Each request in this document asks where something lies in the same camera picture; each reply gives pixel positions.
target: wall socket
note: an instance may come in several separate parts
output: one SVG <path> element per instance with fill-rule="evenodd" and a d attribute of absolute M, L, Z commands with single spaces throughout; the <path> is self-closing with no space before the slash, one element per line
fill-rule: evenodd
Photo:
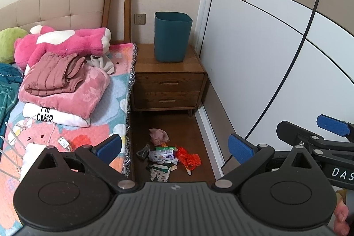
<path fill-rule="evenodd" d="M 146 14 L 145 13 L 135 13 L 134 14 L 134 24 L 146 24 Z"/>

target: white baseboard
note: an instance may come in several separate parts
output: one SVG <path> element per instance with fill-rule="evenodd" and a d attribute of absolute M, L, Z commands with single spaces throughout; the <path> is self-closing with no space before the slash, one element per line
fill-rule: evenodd
<path fill-rule="evenodd" d="M 225 163 L 225 161 L 221 154 L 219 144 L 216 140 L 213 128 L 211 127 L 204 106 L 199 107 L 195 113 L 195 118 L 197 119 L 206 152 L 208 153 L 210 164 L 213 169 L 215 179 L 217 180 L 224 176 L 224 173 L 220 167 Z"/>

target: wooden nightstand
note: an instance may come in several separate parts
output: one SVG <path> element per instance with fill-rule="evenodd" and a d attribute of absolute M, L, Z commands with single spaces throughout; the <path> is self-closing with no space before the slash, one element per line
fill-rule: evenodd
<path fill-rule="evenodd" d="M 132 93 L 134 111 L 182 110 L 198 108 L 207 80 L 194 49 L 188 46 L 181 63 L 160 63 L 154 57 L 153 44 L 138 44 L 135 84 Z"/>

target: colorful bed sheet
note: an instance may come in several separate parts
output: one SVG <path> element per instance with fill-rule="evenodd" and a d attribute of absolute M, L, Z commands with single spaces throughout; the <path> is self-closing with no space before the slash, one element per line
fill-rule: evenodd
<path fill-rule="evenodd" d="M 34 118 L 25 119 L 22 116 L 24 106 L 22 102 L 18 102 L 11 111 L 8 121 L 10 127 L 16 128 L 16 134 L 19 133 L 18 138 L 24 145 L 33 142 L 54 145 L 59 151 L 64 151 L 58 143 L 61 136 L 69 141 L 74 150 L 83 144 L 95 146 L 111 134 L 117 133 L 122 138 L 122 150 L 110 166 L 120 173 L 128 175 L 131 160 L 129 139 L 126 136 L 129 129 L 127 115 L 130 112 L 129 95 L 135 78 L 133 69 L 135 56 L 135 44 L 120 44 L 110 47 L 108 57 L 114 63 L 115 73 L 110 75 L 110 84 L 90 116 L 91 125 L 89 127 L 58 125 L 40 122 Z M 11 140 L 8 129 L 5 139 Z M 24 148 L 19 143 L 15 143 L 15 147 L 21 155 L 24 155 Z M 4 143 L 3 150 L 10 158 L 21 165 L 20 158 L 16 158 L 16 154 L 10 150 L 6 143 Z M 12 175 L 19 176 L 16 167 L 5 157 L 1 157 L 0 168 Z M 21 227 L 12 204 L 13 194 L 19 182 L 0 173 L 0 183 L 0 236 L 10 236 Z"/>

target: green plush ball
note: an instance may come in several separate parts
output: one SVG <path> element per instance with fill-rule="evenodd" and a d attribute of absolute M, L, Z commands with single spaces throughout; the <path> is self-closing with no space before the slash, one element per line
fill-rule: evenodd
<path fill-rule="evenodd" d="M 10 27 L 0 31 L 0 62 L 13 63 L 15 62 L 15 48 L 13 44 L 18 38 L 27 35 L 28 32 L 19 27 Z"/>

